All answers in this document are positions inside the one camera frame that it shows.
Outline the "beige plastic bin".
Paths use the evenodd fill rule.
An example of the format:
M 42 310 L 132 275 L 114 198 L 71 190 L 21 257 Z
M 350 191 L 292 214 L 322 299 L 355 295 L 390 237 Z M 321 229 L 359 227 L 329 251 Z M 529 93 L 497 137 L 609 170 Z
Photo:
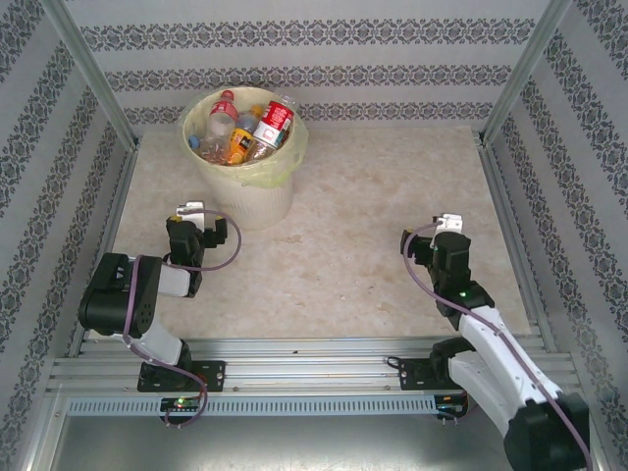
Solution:
M 185 107 L 178 119 L 177 143 L 180 153 L 196 166 L 204 180 L 203 196 L 217 210 L 228 214 L 243 230 L 270 228 L 288 213 L 293 198 L 293 173 L 301 165 L 309 132 L 295 116 L 288 139 L 271 156 L 237 166 L 223 166 L 197 156 L 187 139 L 207 131 L 206 120 L 222 91 L 204 93 Z

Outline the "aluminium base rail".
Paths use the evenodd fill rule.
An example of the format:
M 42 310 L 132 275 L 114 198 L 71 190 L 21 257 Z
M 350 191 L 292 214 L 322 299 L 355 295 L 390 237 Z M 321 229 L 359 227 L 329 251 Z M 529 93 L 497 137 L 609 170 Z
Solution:
M 192 356 L 226 364 L 224 393 L 338 395 L 400 392 L 387 359 L 428 356 L 430 339 L 193 340 Z M 54 361 L 48 393 L 134 395 L 140 360 L 113 340 L 86 340 Z

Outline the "light blue label bottle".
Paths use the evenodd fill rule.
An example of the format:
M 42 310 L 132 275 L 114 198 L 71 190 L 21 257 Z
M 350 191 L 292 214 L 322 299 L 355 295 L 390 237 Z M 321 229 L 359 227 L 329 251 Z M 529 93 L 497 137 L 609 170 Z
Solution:
M 200 158 L 208 159 L 214 154 L 214 143 L 212 138 L 198 137 L 191 135 L 188 140 L 189 148 Z

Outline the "grey metal base panel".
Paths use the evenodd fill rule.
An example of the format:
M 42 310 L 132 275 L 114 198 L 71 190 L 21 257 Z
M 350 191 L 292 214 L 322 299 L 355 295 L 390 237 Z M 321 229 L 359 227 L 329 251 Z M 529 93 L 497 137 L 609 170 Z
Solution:
M 431 416 L 217 417 L 178 430 L 149 417 L 70 418 L 53 471 L 511 471 L 474 412 Z

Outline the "red and yellow carton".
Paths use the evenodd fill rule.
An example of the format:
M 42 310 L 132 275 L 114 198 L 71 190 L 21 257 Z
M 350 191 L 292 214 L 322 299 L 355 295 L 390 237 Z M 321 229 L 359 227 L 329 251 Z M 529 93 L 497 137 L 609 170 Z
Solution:
M 252 134 L 253 143 L 245 162 L 265 159 L 279 150 L 288 139 L 293 119 L 294 112 L 287 103 L 270 101 Z

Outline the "orange label bottle yellow cap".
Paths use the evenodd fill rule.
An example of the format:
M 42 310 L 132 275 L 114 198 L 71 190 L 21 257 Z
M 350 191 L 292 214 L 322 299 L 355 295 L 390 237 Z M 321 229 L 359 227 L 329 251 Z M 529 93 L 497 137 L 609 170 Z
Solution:
M 226 162 L 229 166 L 240 165 L 247 160 L 247 154 L 254 141 L 253 134 L 263 112 L 264 109 L 260 105 L 253 105 L 238 117 L 227 152 Z

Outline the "small controller board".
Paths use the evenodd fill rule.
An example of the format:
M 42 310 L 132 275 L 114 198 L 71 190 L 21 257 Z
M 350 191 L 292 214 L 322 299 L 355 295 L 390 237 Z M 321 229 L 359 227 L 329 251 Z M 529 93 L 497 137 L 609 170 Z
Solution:
M 201 400 L 197 397 L 177 397 L 163 398 L 160 404 L 160 411 L 196 413 L 201 405 Z
M 437 415 L 446 420 L 460 419 L 469 409 L 469 398 L 466 392 L 451 395 L 436 395 Z

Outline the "aluminium table side rail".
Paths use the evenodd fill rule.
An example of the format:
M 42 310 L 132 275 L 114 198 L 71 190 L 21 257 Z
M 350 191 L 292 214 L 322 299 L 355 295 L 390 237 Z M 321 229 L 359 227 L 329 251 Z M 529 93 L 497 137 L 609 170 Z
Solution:
M 492 149 L 488 148 L 479 136 L 475 136 L 474 139 L 528 320 L 534 321 L 539 328 L 545 350 L 558 353 L 559 348 L 555 343 L 542 298 L 528 263 L 497 161 Z
M 119 206 L 120 204 L 124 203 L 125 199 L 125 197 L 122 196 L 122 193 L 129 186 L 129 181 L 133 172 L 138 150 L 139 144 L 135 146 L 135 149 L 133 151 L 127 152 L 125 161 L 121 166 L 119 173 L 117 174 L 117 179 L 115 181 L 115 185 L 113 186 L 112 193 L 107 200 L 107 211 L 104 213 L 104 218 L 102 220 L 102 227 L 99 233 L 96 253 L 88 269 L 86 285 L 79 297 L 79 300 L 82 300 L 82 297 L 85 294 L 86 289 L 97 268 L 99 260 L 101 259 L 102 255 L 108 250 L 108 246 L 110 245 L 110 238 L 114 237 L 112 235 L 112 232 L 114 231 L 113 227 L 119 223 L 119 216 L 117 216 Z M 66 352 L 67 357 L 76 357 L 79 354 L 83 338 L 84 328 L 81 326 L 79 320 L 76 320 L 69 338 L 68 349 Z

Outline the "aluminium frame post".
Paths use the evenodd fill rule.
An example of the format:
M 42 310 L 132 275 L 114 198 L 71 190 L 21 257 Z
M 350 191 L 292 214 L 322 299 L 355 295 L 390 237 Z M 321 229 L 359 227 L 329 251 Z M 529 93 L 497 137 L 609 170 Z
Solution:
M 476 134 L 478 144 L 486 146 L 495 139 L 571 3 L 549 0 L 484 127 Z
M 126 149 L 135 150 L 138 137 L 92 54 L 65 0 L 39 0 L 45 14 L 59 33 L 82 76 L 102 106 L 109 122 Z

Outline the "red label cola bottle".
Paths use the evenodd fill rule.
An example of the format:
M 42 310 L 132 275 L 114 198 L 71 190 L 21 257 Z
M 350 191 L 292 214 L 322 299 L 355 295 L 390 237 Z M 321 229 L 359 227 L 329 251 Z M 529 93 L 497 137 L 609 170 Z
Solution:
M 237 119 L 235 95 L 230 89 L 226 89 L 212 105 L 207 117 L 207 131 L 201 145 L 202 156 L 222 154 L 229 143 Z

